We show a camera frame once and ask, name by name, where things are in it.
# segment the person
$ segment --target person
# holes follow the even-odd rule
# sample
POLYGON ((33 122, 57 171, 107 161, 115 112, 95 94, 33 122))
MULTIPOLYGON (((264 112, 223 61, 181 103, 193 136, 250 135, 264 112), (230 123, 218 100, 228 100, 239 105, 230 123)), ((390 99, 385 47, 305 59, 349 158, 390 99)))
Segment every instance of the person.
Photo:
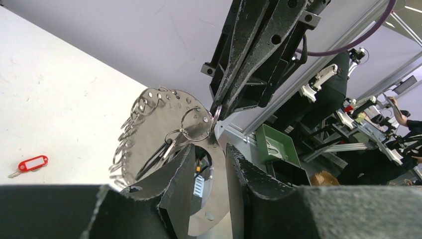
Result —
POLYGON ((338 110, 346 99, 349 62, 348 51, 337 54, 325 67, 336 64, 338 73, 321 85, 321 90, 315 94, 316 101, 310 102, 307 97, 302 97, 297 92, 277 110, 277 119, 271 127, 284 132, 303 116, 300 122, 313 129, 338 110))
MULTIPOLYGON (((392 97, 390 99, 398 107, 396 99, 392 97)), ((397 112, 394 112, 394 117, 400 125, 407 127, 410 131, 404 138, 422 134, 422 121, 407 119, 397 112)), ((417 153, 413 151, 404 155, 401 160, 403 164, 398 166, 379 149, 367 150, 360 157, 351 160, 337 180, 341 185, 387 185, 389 181, 422 163, 422 154, 416 151, 417 153)))

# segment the steel disc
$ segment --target steel disc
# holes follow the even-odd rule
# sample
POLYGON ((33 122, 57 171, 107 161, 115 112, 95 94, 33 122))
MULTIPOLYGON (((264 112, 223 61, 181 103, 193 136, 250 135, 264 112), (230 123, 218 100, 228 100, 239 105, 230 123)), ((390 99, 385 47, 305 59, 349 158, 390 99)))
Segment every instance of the steel disc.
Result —
MULTIPOLYGON (((131 117, 122 126, 125 130, 119 138, 120 146, 116 151, 117 158, 121 159, 121 172, 125 183, 135 183, 135 175, 163 145, 166 137, 175 139, 180 145, 175 147, 173 152, 182 148, 183 143, 202 147, 211 157, 214 186, 209 195, 204 195, 204 200, 207 200, 204 206, 191 216, 189 235, 196 237, 206 233, 229 211, 225 155, 215 135, 209 134, 211 116, 190 94, 167 89, 145 90, 134 103, 133 109, 131 117), (181 127, 186 130, 186 135, 181 132, 169 135, 181 127)), ((159 167, 161 165, 152 168, 142 178, 159 167)))

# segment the green bin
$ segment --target green bin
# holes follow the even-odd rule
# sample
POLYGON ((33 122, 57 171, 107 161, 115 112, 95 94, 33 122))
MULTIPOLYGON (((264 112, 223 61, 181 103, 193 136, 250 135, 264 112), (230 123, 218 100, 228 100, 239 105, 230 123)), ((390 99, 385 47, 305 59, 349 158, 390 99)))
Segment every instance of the green bin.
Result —
POLYGON ((261 125, 255 132, 256 143, 258 145, 258 153, 260 162, 265 164, 276 160, 284 160, 301 168, 301 163, 296 153, 293 140, 284 133, 281 133, 266 124, 261 125), (278 155, 269 152, 267 141, 279 151, 278 155))

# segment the screw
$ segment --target screw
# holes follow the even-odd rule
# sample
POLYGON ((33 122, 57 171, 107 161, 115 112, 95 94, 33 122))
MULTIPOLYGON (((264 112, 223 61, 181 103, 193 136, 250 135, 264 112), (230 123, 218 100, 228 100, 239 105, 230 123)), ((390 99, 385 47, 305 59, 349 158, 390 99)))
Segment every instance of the screw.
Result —
POLYGON ((230 32, 230 30, 231 30, 231 26, 230 25, 225 25, 224 27, 223 27, 223 31, 225 31, 225 32, 230 32))
POLYGON ((306 22, 310 22, 310 21, 312 21, 312 16, 311 16, 311 15, 306 15, 306 16, 305 16, 305 21, 306 21, 306 22))
POLYGON ((287 2, 287 6, 289 8, 295 8, 295 7, 297 7, 297 5, 298 5, 298 1, 297 0, 289 0, 287 2))

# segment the key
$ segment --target key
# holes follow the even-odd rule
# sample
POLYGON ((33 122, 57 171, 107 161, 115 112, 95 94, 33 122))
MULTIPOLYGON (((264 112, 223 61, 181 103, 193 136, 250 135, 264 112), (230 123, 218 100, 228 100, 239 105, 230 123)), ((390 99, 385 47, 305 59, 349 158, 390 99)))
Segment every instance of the key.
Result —
POLYGON ((27 159, 25 161, 20 162, 18 167, 17 167, 17 171, 10 174, 8 177, 14 178, 14 177, 17 177, 18 175, 20 175, 21 173, 34 171, 36 169, 39 169, 39 168, 47 165, 47 163, 48 163, 48 158, 47 158, 47 156, 44 156, 44 155, 40 155, 40 156, 37 156, 37 157, 34 157, 34 158, 27 159))
POLYGON ((135 180, 139 180, 148 172, 152 167, 157 165, 160 161, 165 160, 170 151, 173 149, 173 147, 176 145, 176 140, 169 139, 168 142, 165 142, 163 145, 161 145, 160 148, 148 159, 146 164, 141 168, 141 170, 138 172, 138 174, 135 177, 135 180))

